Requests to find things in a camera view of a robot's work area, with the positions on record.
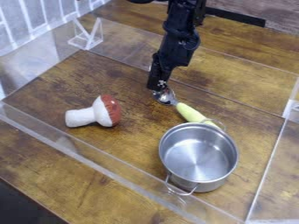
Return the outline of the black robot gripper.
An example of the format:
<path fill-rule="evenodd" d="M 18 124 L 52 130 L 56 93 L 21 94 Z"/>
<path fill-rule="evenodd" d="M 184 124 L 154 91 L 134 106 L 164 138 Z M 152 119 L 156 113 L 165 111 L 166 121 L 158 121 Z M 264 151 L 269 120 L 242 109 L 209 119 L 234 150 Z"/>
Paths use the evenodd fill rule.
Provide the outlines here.
<path fill-rule="evenodd" d="M 158 50 L 152 55 L 152 65 L 146 81 L 146 88 L 153 91 L 162 91 L 166 88 L 166 81 L 170 72 L 176 67 L 186 67 L 192 55 L 200 46 L 200 35 L 193 26 L 178 28 L 164 28 L 162 41 Z"/>

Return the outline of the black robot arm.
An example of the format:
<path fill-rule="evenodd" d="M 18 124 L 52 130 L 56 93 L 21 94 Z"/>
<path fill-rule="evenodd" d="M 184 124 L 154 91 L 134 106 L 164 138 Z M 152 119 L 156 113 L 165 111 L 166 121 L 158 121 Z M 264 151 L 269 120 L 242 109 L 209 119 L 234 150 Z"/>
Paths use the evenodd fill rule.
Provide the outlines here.
<path fill-rule="evenodd" d="M 166 19 L 162 22 L 162 42 L 153 54 L 146 88 L 160 92 L 176 67 L 189 65 L 194 50 L 200 45 L 200 35 L 194 29 L 194 18 L 202 11 L 205 0 L 126 0 L 133 4 L 166 2 Z"/>

